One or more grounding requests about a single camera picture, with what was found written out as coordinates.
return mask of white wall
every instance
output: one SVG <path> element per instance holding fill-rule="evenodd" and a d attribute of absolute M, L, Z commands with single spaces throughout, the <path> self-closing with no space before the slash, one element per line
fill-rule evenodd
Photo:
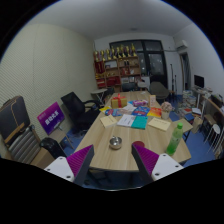
<path fill-rule="evenodd" d="M 223 66 L 204 33 L 195 24 L 191 24 L 174 35 L 175 42 L 180 40 L 185 40 L 188 44 L 188 48 L 180 53 L 187 52 L 189 56 L 191 86 L 194 86 L 194 75 L 203 76 L 205 87 L 211 87 L 214 93 L 224 96 Z"/>
<path fill-rule="evenodd" d="M 0 64 L 0 105 L 24 97 L 31 123 L 42 139 L 46 133 L 37 116 L 61 97 L 74 91 L 81 100 L 91 99 L 97 88 L 93 70 L 93 42 L 71 30 L 45 24 L 25 26 L 8 47 Z M 64 131 L 72 127 L 66 109 Z M 0 136 L 0 154 L 6 150 Z"/>
<path fill-rule="evenodd" d="M 160 40 L 164 50 L 175 50 L 173 37 L 154 33 L 125 33 L 114 36 L 108 36 L 94 40 L 96 50 L 106 50 L 109 48 L 109 43 L 122 40 L 148 39 Z M 177 76 L 177 93 L 182 94 L 182 71 L 180 58 L 177 52 L 165 52 L 165 60 L 168 73 L 168 87 L 172 89 L 172 70 L 170 64 L 173 65 L 173 75 Z"/>

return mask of trash bin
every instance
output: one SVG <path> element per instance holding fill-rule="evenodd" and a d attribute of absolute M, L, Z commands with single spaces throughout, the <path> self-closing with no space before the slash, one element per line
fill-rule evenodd
<path fill-rule="evenodd" d="M 45 148 L 54 159 L 57 159 L 59 156 L 67 157 L 58 142 L 52 138 L 44 138 L 40 142 L 40 147 Z"/>

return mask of green bottle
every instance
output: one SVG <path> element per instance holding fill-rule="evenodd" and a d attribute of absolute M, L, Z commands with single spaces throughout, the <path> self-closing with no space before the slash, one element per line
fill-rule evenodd
<path fill-rule="evenodd" d="M 172 156 L 177 149 L 177 146 L 183 136 L 183 124 L 180 122 L 177 124 L 177 127 L 174 129 L 172 137 L 170 139 L 170 143 L 166 149 L 166 153 L 169 156 Z"/>

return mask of paper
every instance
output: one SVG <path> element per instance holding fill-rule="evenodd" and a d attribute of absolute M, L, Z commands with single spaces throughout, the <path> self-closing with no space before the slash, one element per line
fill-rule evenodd
<path fill-rule="evenodd" d="M 192 112 L 195 114 L 200 114 L 201 115 L 201 110 L 198 108 L 192 108 Z"/>
<path fill-rule="evenodd" d="M 164 120 L 161 120 L 161 119 L 157 119 L 157 118 L 153 118 L 148 123 L 148 125 L 150 125 L 152 127 L 155 127 L 155 128 L 158 128 L 162 131 L 166 131 L 170 126 L 170 122 L 169 121 L 164 121 Z"/>
<path fill-rule="evenodd" d="M 131 127 L 136 116 L 124 114 L 123 117 L 118 121 L 117 125 L 124 127 Z"/>
<path fill-rule="evenodd" d="M 117 120 L 112 115 L 109 115 L 107 117 L 102 117 L 100 118 L 100 120 L 103 123 L 105 128 L 110 127 L 117 123 Z"/>

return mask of book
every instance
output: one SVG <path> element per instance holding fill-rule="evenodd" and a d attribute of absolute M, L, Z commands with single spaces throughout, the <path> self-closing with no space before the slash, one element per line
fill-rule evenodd
<path fill-rule="evenodd" d="M 131 115 L 134 116 L 146 116 L 149 112 L 149 108 L 148 107 L 137 107 Z"/>
<path fill-rule="evenodd" d="M 150 111 L 147 113 L 147 116 L 148 117 L 161 118 L 161 116 L 162 116 L 162 109 L 161 108 L 152 107 L 152 108 L 150 108 Z"/>
<path fill-rule="evenodd" d="M 123 117 L 117 122 L 117 125 L 124 127 L 131 127 L 136 116 L 124 114 Z"/>
<path fill-rule="evenodd" d="M 113 126 L 117 123 L 117 120 L 112 115 L 109 115 L 107 117 L 102 117 L 100 118 L 100 120 L 103 123 L 103 126 L 105 128 Z"/>
<path fill-rule="evenodd" d="M 186 114 L 184 117 L 185 117 L 185 119 L 186 119 L 187 121 L 192 121 L 192 120 L 194 120 L 194 116 L 193 116 L 192 114 Z"/>
<path fill-rule="evenodd" d="M 113 117 L 122 116 L 123 114 L 132 114 L 132 111 L 126 110 L 124 108 L 117 108 L 117 109 L 108 109 L 105 111 L 105 115 L 109 116 L 112 115 Z"/>
<path fill-rule="evenodd" d="M 135 118 L 134 122 L 132 123 L 131 127 L 132 128 L 137 128 L 137 129 L 145 129 L 147 121 L 148 121 L 148 117 L 136 116 L 136 118 Z"/>
<path fill-rule="evenodd" d="M 192 113 L 195 113 L 195 114 L 201 115 L 201 110 L 200 110 L 200 109 L 198 109 L 198 108 L 192 108 Z"/>
<path fill-rule="evenodd" d="M 110 106 L 103 107 L 103 108 L 100 108 L 99 110 L 105 114 L 105 111 L 108 110 L 108 109 L 111 109 L 111 107 Z"/>
<path fill-rule="evenodd" d="M 167 131 L 167 129 L 170 126 L 170 122 L 169 121 L 164 121 L 162 119 L 158 119 L 158 118 L 153 118 L 149 123 L 149 126 L 152 126 L 154 128 L 158 128 L 162 131 Z"/>
<path fill-rule="evenodd" d="M 156 106 L 156 95 L 149 96 L 149 107 L 153 108 Z"/>
<path fill-rule="evenodd" d="M 189 113 L 191 113 L 192 112 L 192 110 L 190 109 L 190 108 L 185 108 L 185 109 L 183 109 L 183 113 L 184 114 L 189 114 Z"/>

